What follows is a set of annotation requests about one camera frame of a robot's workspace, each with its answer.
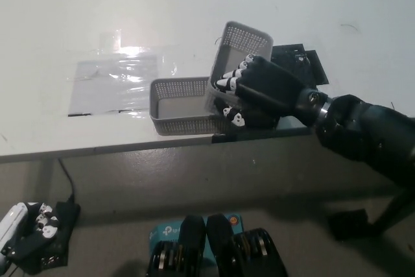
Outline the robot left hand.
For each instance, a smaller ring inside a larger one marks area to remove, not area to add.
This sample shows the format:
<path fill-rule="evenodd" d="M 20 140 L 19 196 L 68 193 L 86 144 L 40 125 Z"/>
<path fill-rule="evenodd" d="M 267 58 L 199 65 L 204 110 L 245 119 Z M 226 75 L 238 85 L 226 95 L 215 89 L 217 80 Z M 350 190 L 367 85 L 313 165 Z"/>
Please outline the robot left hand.
<path fill-rule="evenodd" d="M 23 260 L 55 239 L 59 227 L 51 206 L 19 202 L 1 220 L 1 256 L 8 261 Z"/>

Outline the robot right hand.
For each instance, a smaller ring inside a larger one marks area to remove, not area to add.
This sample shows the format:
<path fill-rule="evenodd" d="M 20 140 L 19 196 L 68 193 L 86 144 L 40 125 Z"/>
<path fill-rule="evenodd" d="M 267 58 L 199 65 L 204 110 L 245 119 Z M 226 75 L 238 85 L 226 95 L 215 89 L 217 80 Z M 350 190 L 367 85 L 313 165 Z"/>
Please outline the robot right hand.
<path fill-rule="evenodd" d="M 268 129 L 282 117 L 293 116 L 305 126 L 313 126 L 329 102 L 325 93 L 306 86 L 282 67 L 261 56 L 248 55 L 238 68 L 214 82 L 217 90 L 238 97 L 236 108 L 216 98 L 220 115 L 237 128 Z"/>

